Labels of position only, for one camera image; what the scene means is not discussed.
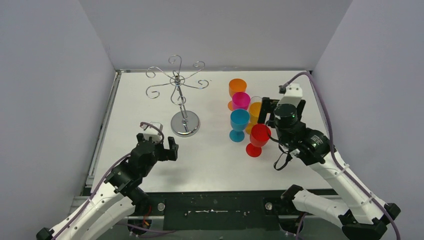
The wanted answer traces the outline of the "yellow wine glass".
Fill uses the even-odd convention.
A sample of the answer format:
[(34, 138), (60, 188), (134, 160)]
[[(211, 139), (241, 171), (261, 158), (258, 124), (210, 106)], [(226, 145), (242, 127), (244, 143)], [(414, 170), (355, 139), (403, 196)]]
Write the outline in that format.
[(260, 112), (261, 112), (261, 106), (262, 106), (261, 102), (253, 102), (248, 109), (250, 119), (249, 119), (249, 123), (248, 123), (248, 125), (245, 129), (245, 132), (248, 135), (251, 134), (253, 126), (258, 123), (259, 115), (260, 115)]

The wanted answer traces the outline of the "clear patterned wine glass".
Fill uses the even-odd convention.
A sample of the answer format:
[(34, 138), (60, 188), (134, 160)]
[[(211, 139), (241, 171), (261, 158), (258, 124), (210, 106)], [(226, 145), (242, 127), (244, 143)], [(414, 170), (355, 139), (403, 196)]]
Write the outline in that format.
[(260, 96), (252, 96), (251, 98), (250, 98), (250, 103), (251, 104), (254, 104), (254, 103), (261, 103), (262, 102), (262, 97), (260, 97)]

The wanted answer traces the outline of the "magenta wine glass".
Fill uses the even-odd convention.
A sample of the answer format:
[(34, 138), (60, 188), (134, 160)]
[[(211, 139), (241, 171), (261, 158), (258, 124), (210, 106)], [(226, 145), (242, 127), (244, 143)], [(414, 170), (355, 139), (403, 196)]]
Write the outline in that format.
[(247, 110), (251, 102), (251, 97), (246, 92), (236, 92), (232, 96), (231, 106), (233, 110)]

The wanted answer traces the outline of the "red wine glass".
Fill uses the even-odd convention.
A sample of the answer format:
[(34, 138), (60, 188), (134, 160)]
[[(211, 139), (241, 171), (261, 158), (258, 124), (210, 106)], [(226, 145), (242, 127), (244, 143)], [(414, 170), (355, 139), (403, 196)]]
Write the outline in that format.
[(262, 123), (255, 124), (250, 131), (250, 143), (246, 146), (245, 151), (248, 156), (256, 158), (262, 154), (262, 147), (270, 140), (271, 130)]

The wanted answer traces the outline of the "blue wine glass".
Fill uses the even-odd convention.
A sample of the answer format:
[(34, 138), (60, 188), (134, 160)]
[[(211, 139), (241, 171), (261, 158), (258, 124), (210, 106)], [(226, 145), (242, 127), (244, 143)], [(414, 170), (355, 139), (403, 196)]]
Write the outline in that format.
[(233, 110), (230, 114), (230, 126), (232, 130), (229, 133), (229, 138), (235, 143), (242, 142), (245, 138), (244, 130), (250, 122), (250, 114), (247, 110), (239, 108)]

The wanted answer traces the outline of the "orange wine glass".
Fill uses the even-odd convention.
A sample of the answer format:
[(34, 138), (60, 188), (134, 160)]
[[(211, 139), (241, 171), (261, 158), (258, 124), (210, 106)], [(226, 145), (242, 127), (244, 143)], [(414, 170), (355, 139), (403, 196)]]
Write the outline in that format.
[(229, 110), (233, 111), (232, 97), (237, 92), (246, 92), (247, 83), (241, 78), (234, 78), (229, 82), (228, 87), (231, 100), (228, 102), (227, 106)]

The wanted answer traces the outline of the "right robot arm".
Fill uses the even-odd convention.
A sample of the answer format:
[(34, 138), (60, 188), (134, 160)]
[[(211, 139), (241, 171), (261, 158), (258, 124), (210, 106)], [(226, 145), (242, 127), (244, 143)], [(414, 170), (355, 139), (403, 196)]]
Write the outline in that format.
[(312, 214), (339, 227), (350, 240), (379, 240), (393, 225), (401, 210), (386, 203), (367, 188), (337, 152), (332, 139), (301, 121), (305, 101), (294, 105), (263, 98), (258, 122), (273, 128), (273, 139), (286, 155), (286, 162), (300, 159), (319, 174), (341, 197), (333, 201), (299, 185), (290, 186), (280, 197), (287, 214)]

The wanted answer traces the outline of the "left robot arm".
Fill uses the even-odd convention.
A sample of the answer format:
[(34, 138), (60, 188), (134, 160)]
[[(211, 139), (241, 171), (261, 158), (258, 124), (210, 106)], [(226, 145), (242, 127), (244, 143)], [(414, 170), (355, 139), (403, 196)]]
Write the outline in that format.
[(105, 172), (88, 199), (60, 223), (39, 230), (36, 239), (93, 240), (124, 217), (147, 212), (150, 200), (140, 184), (157, 162), (176, 161), (179, 146), (172, 136), (168, 149), (142, 133), (136, 138), (136, 146)]

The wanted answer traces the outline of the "chrome wine glass rack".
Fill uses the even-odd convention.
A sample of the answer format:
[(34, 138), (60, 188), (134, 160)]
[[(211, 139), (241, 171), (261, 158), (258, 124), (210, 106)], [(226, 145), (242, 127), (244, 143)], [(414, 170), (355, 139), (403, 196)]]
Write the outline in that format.
[(162, 84), (153, 84), (146, 88), (145, 95), (150, 99), (157, 99), (161, 93), (155, 88), (172, 86), (173, 91), (170, 96), (170, 101), (175, 106), (179, 107), (179, 112), (177, 112), (170, 120), (170, 128), (172, 132), (178, 137), (191, 137), (198, 132), (201, 126), (201, 121), (199, 116), (191, 111), (186, 109), (187, 98), (183, 94), (183, 87), (203, 90), (209, 87), (210, 82), (206, 79), (199, 79), (197, 85), (187, 84), (186, 81), (191, 77), (200, 73), (206, 66), (203, 61), (196, 61), (193, 63), (192, 67), (196, 69), (194, 73), (191, 73), (188, 76), (181, 74), (183, 59), (180, 55), (174, 54), (168, 58), (168, 63), (171, 65), (178, 65), (176, 70), (173, 70), (171, 73), (166, 73), (157, 66), (151, 66), (145, 71), (145, 75), (149, 79), (156, 77), (156, 72), (164, 74), (168, 78), (168, 82)]

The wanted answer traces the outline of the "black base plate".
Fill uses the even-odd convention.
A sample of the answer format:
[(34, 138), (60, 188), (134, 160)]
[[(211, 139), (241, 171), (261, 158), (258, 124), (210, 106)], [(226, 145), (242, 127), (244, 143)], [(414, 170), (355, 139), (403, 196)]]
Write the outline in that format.
[(282, 203), (284, 190), (148, 192), (144, 210), (121, 222), (163, 231), (277, 231), (294, 226), (302, 213)]

